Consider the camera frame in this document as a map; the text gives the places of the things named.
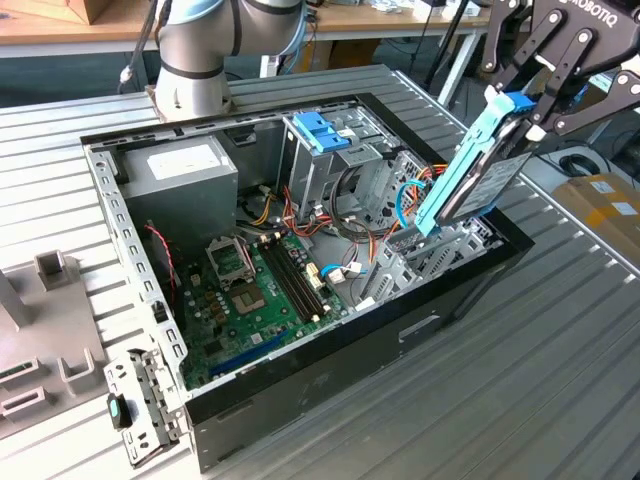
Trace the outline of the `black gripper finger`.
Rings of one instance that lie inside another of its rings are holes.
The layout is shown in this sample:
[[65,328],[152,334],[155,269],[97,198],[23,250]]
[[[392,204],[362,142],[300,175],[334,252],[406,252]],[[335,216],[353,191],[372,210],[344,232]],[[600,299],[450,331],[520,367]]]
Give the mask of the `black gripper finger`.
[[481,60],[492,91],[524,88],[541,69],[535,56],[564,21],[550,1],[495,1]]
[[571,41],[527,120],[527,140],[564,136],[639,106],[639,52],[619,66],[579,75],[579,64],[593,40],[584,29]]

